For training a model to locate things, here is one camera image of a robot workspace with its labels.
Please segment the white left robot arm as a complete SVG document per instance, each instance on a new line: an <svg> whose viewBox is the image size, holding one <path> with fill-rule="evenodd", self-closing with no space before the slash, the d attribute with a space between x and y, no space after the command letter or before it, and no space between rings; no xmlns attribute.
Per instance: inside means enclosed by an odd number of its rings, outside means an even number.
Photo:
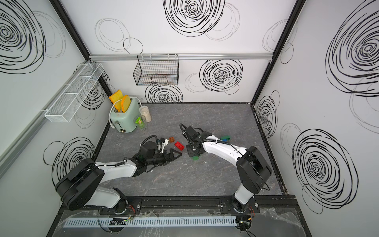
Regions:
<svg viewBox="0 0 379 237"><path fill-rule="evenodd" d="M132 158L121 162L81 161L55 185L55 190L69 210L96 206L123 214L130 207L126 195L118 188L107 189L100 184L118 178L137 177L151 172L148 167L165 166L181 156L179 151L165 150L163 144L149 141L141 145Z"/></svg>

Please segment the dark green lego brick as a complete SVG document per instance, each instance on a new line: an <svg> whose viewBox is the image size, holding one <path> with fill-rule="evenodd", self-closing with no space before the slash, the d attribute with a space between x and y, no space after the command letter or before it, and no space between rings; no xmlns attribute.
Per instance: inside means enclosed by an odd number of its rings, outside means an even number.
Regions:
<svg viewBox="0 0 379 237"><path fill-rule="evenodd" d="M229 141L230 140L230 136L223 136L223 137L221 137L221 140L223 140L223 141Z"/></svg>

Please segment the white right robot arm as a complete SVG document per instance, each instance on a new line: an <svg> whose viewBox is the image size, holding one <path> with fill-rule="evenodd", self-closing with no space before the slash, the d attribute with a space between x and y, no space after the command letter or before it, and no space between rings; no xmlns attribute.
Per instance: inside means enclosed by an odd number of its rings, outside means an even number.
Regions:
<svg viewBox="0 0 379 237"><path fill-rule="evenodd" d="M188 142L186 148L190 157L210 153L237 168L241 184L234 194L236 207L244 208L262 189L270 190L266 182L272 175L272 169L258 148L233 145L201 128L180 124L180 129Z"/></svg>

